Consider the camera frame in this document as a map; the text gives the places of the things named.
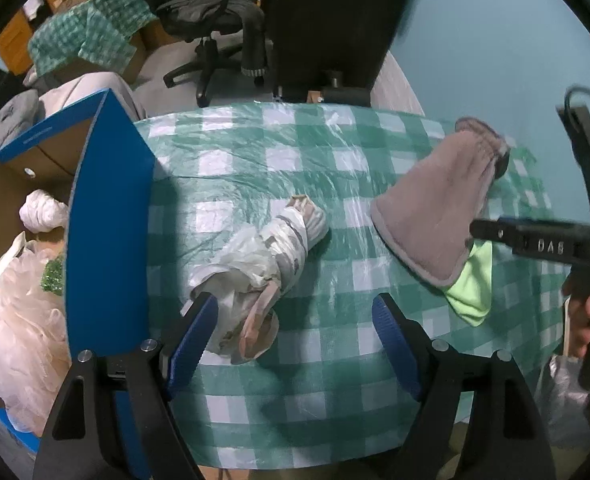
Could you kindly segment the person's right hand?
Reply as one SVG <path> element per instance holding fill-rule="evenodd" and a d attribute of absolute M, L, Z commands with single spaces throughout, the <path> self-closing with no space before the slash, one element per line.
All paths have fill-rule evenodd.
<path fill-rule="evenodd" d="M 564 281 L 562 293 L 569 298 L 569 354 L 582 359 L 590 344 L 590 296 L 580 294 L 579 278 L 574 272 Z"/>

